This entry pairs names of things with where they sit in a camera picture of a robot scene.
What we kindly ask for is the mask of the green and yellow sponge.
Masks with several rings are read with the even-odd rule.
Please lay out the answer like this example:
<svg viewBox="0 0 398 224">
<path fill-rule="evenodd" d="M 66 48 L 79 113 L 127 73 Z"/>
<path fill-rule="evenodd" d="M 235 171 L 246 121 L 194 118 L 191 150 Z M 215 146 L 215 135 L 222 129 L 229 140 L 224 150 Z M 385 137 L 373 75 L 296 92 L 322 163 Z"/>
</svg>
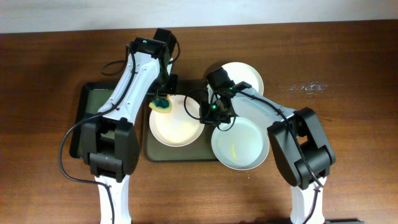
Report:
<svg viewBox="0 0 398 224">
<path fill-rule="evenodd" d="M 158 113 L 170 113 L 172 110 L 172 103 L 169 97 L 156 98 L 149 103 L 149 108 Z"/>
</svg>

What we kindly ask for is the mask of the pink plate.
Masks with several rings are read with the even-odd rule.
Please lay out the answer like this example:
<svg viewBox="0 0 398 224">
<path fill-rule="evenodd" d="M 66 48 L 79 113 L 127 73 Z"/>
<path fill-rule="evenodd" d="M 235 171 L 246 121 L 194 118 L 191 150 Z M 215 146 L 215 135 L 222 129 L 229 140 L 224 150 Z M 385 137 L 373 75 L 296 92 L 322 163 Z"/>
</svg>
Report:
<svg viewBox="0 0 398 224">
<path fill-rule="evenodd" d="M 166 146 L 182 147 L 191 144 L 202 134 L 205 125 L 193 119 L 188 112 L 199 117 L 199 104 L 185 95 L 172 95 L 170 101 L 172 110 L 170 113 L 150 112 L 149 127 L 152 135 Z"/>
</svg>

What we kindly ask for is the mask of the pale green plate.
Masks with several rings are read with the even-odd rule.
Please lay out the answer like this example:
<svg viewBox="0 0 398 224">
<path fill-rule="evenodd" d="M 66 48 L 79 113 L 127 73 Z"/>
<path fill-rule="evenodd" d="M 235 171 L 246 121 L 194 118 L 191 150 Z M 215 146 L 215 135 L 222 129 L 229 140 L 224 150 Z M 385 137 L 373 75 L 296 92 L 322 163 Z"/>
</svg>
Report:
<svg viewBox="0 0 398 224">
<path fill-rule="evenodd" d="M 211 148 L 216 158 L 234 170 L 250 170 L 261 165 L 269 154 L 267 133 L 247 118 L 221 124 L 211 136 Z"/>
</svg>

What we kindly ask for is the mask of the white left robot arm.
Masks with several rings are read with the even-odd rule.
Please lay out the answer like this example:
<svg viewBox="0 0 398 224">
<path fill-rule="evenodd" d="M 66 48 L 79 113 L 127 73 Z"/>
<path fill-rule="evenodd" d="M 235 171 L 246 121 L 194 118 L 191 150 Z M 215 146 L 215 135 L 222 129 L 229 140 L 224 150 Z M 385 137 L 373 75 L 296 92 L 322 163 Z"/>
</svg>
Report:
<svg viewBox="0 0 398 224">
<path fill-rule="evenodd" d="M 128 208 L 129 179 L 140 146 L 134 128 L 147 95 L 165 100 L 175 93 L 177 77 L 171 74 L 173 34 L 138 37 L 126 46 L 121 78 L 111 96 L 80 123 L 82 158 L 98 186 L 101 223 L 131 223 Z"/>
</svg>

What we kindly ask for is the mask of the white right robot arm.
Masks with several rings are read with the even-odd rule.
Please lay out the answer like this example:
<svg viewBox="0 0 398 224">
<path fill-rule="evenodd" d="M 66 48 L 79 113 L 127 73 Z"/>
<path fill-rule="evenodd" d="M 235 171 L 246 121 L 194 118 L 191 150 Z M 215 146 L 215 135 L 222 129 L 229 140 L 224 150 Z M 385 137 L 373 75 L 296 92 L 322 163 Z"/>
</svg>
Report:
<svg viewBox="0 0 398 224">
<path fill-rule="evenodd" d="M 235 170 L 262 164 L 268 154 L 290 185 L 292 223 L 325 223 L 323 187 L 335 153 L 314 110 L 286 108 L 254 88 L 207 89 L 200 95 L 200 122 L 215 130 L 216 158 Z"/>
</svg>

